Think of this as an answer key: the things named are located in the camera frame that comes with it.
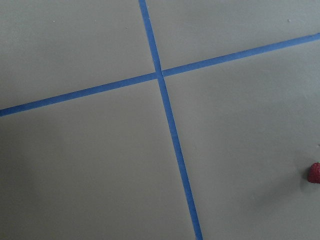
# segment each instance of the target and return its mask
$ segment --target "blue grid line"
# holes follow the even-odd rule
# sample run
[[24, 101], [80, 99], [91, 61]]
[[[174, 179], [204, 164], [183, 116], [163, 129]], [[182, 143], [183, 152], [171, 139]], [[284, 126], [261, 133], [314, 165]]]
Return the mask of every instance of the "blue grid line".
[[62, 94], [59, 96], [53, 96], [53, 97], [49, 97], [49, 98], [38, 100], [38, 101], [33, 101], [33, 102], [29, 102], [29, 103], [25, 103], [25, 104], [13, 106], [13, 107], [8, 107], [0, 110], [0, 117], [31, 110], [31, 109], [40, 108], [40, 107], [51, 105], [51, 104], [68, 101], [71, 99], [77, 99], [77, 98], [81, 98], [81, 97], [92, 95], [92, 94], [102, 93], [105, 91], [130, 86], [133, 84], [139, 84], [146, 81], [154, 80], [156, 78], [157, 78], [157, 75], [154, 72], [154, 73], [149, 73], [141, 76], [124, 79], [121, 81], [111, 82], [111, 83], [107, 83], [99, 86], [86, 88], [79, 91]]
[[218, 57], [210, 58], [207, 60], [197, 61], [194, 63], [173, 67], [173, 68], [164, 70], [162, 73], [163, 73], [163, 76], [167, 77], [175, 74], [192, 71], [195, 69], [205, 68], [212, 65], [217, 65], [217, 64], [237, 60], [237, 59], [242, 59], [242, 58], [246, 58], [246, 57], [250, 57], [258, 54], [263, 54], [263, 53], [267, 53], [267, 52], [271, 52], [279, 49], [284, 49], [284, 48], [292, 47], [295, 45], [305, 44], [305, 43], [313, 42], [316, 40], [320, 40], [320, 33], [293, 38], [286, 41], [280, 41], [277, 43], [272, 43], [265, 46], [259, 46], [256, 48], [251, 48], [248, 50], [239, 51], [239, 52], [227, 54], [224, 56], [218, 56]]
[[[175, 74], [181, 74], [181, 73], [196, 70], [196, 69], [201, 69], [201, 68], [205, 68], [205, 67], [225, 63], [225, 62], [230, 62], [237, 59], [242, 59], [242, 58], [259, 55], [259, 54], [263, 54], [263, 53], [267, 53], [267, 52], [271, 52], [271, 51], [275, 51], [283, 48], [288, 48], [295, 45], [305, 44], [313, 41], [318, 41], [318, 40], [320, 40], [320, 33], [317, 33], [314, 35], [302, 36], [302, 37], [293, 38], [286, 41], [272, 43], [265, 46], [251, 48], [244, 51], [230, 53], [224, 56], [218, 56], [218, 57], [214, 57], [214, 58], [210, 58], [202, 61], [189, 63], [182, 66], [169, 68], [169, 69], [163, 70], [162, 74], [164, 77], [168, 77]], [[105, 91], [109, 91], [117, 88], [122, 88], [129, 85], [143, 83], [146, 81], [154, 80], [156, 78], [157, 78], [157, 74], [153, 72], [153, 73], [145, 74], [142, 76], [136, 76], [136, 77], [132, 77], [132, 78], [116, 81], [116, 82], [111, 82], [108, 84], [103, 84], [103, 85], [94, 86], [94, 87], [86, 88], [79, 91], [62, 94], [59, 96], [49, 97], [42, 100], [37, 100], [37, 101], [33, 101], [33, 102], [21, 104], [21, 105], [16, 105], [9, 108], [0, 109], [0, 117], [47, 106], [50, 104], [64, 102], [67, 100], [81, 98], [84, 96], [101, 93], [101, 92], [105, 92]]]
[[174, 115], [173, 115], [170, 100], [169, 100], [166, 82], [161, 69], [160, 58], [159, 58], [156, 40], [155, 40], [154, 32], [152, 29], [152, 25], [151, 25], [149, 13], [148, 13], [148, 7], [145, 0], [139, 0], [139, 4], [141, 8], [146, 35], [147, 35], [149, 46], [150, 46], [150, 51], [153, 59], [155, 72], [157, 75], [157, 80], [160, 88], [165, 115], [169, 125], [174, 152], [175, 152], [176, 160], [178, 163], [182, 184], [183, 184], [183, 188], [184, 188], [184, 192], [185, 192], [185, 196], [186, 196], [186, 200], [187, 200], [187, 204], [188, 204], [188, 208], [189, 208], [189, 212], [192, 220], [195, 237], [197, 240], [203, 240], [199, 219], [197, 215], [197, 210], [196, 210], [194, 198], [192, 195], [188, 173], [187, 173], [187, 169], [184, 161], [184, 156], [181, 150], [176, 123], [175, 123]]

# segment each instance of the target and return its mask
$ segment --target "red object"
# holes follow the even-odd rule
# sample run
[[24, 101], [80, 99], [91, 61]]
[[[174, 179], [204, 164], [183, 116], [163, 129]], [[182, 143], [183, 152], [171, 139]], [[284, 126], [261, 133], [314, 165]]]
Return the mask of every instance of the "red object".
[[313, 184], [320, 184], [320, 162], [316, 162], [311, 165], [308, 182]]

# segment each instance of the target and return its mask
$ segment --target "floor tile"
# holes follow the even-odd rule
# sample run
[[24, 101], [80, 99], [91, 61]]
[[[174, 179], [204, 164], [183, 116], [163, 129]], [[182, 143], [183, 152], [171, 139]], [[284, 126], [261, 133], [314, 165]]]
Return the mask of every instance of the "floor tile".
[[319, 42], [166, 78], [203, 239], [310, 239]]
[[0, 118], [0, 236], [194, 240], [157, 81]]
[[316, 0], [147, 0], [163, 69], [320, 32]]
[[138, 1], [4, 1], [0, 22], [0, 109], [155, 71]]

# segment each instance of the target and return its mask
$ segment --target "blue tape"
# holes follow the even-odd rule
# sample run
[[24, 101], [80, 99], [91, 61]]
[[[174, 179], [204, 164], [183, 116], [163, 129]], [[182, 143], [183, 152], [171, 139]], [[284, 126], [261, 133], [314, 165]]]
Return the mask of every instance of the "blue tape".
[[194, 63], [173, 67], [173, 68], [164, 70], [162, 73], [163, 73], [163, 76], [167, 77], [175, 74], [192, 71], [195, 69], [205, 68], [208, 66], [233, 61], [236, 59], [242, 59], [242, 58], [246, 58], [246, 57], [250, 57], [258, 54], [263, 54], [263, 53], [284, 49], [284, 48], [299, 45], [299, 44], [305, 44], [305, 43], [313, 42], [316, 40], [320, 40], [320, 33], [317, 33], [314, 35], [302, 36], [302, 37], [298, 37], [298, 38], [294, 38], [286, 41], [281, 41], [281, 42], [277, 42], [277, 43], [273, 43], [265, 46], [260, 46], [260, 47], [256, 47], [256, 48], [252, 48], [244, 51], [231, 53], [224, 56], [218, 56], [218, 57], [203, 60], [203, 61], [197, 61]]
[[125, 86], [130, 86], [133, 84], [143, 83], [146, 81], [154, 80], [156, 78], [157, 78], [157, 75], [154, 72], [154, 73], [149, 73], [142, 76], [136, 76], [136, 77], [128, 78], [121, 81], [111, 82], [111, 83], [94, 86], [94, 87], [90, 87], [90, 88], [79, 90], [79, 91], [62, 94], [59, 96], [49, 97], [49, 98], [38, 100], [38, 101], [33, 101], [33, 102], [25, 103], [22, 105], [1, 109], [0, 117], [19, 113], [22, 111], [36, 109], [36, 108], [51, 105], [51, 104], [64, 102], [71, 99], [77, 99], [77, 98], [81, 98], [81, 97], [92, 95], [92, 94], [102, 93], [105, 91], [118, 89]]
[[187, 169], [186, 169], [184, 157], [182, 154], [181, 145], [180, 145], [180, 141], [179, 141], [179, 137], [178, 137], [178, 132], [177, 132], [177, 128], [176, 128], [176, 124], [175, 124], [175, 120], [174, 120], [174, 115], [173, 115], [173, 112], [171, 109], [169, 95], [168, 95], [168, 91], [167, 91], [167, 87], [166, 87], [166, 82], [165, 82], [165, 79], [164, 79], [164, 76], [162, 73], [162, 69], [161, 69], [160, 58], [159, 58], [156, 40], [155, 40], [154, 32], [152, 29], [152, 25], [151, 25], [149, 13], [148, 13], [148, 7], [147, 7], [145, 0], [139, 0], [139, 4], [140, 4], [140, 8], [141, 8], [141, 13], [142, 13], [144, 26], [145, 26], [146, 35], [147, 35], [149, 46], [150, 46], [150, 51], [151, 51], [153, 64], [154, 64], [154, 68], [155, 68], [155, 73], [156, 73], [156, 76], [158, 79], [158, 84], [159, 84], [161, 97], [162, 97], [162, 101], [163, 101], [163, 105], [164, 105], [165, 115], [166, 115], [166, 118], [168, 121], [170, 133], [171, 133], [174, 152], [175, 152], [175, 156], [176, 156], [179, 171], [180, 171], [187, 204], [189, 207], [189, 212], [190, 212], [190, 216], [191, 216], [191, 220], [192, 220], [192, 224], [193, 224], [193, 229], [195, 232], [196, 239], [203, 240], [201, 228], [200, 228], [200, 224], [199, 224], [199, 219], [198, 219], [198, 215], [197, 215], [197, 211], [196, 211], [196, 206], [195, 206], [194, 198], [192, 195], [192, 191], [191, 191], [191, 187], [190, 187], [190, 183], [189, 183], [189, 178], [188, 178], [188, 174], [187, 174]]

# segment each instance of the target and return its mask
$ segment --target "dark red object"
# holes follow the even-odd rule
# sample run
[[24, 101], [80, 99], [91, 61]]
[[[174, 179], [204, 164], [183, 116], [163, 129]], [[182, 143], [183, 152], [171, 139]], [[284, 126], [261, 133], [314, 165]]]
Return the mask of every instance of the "dark red object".
[[313, 184], [320, 184], [320, 162], [316, 162], [311, 165], [308, 182]]

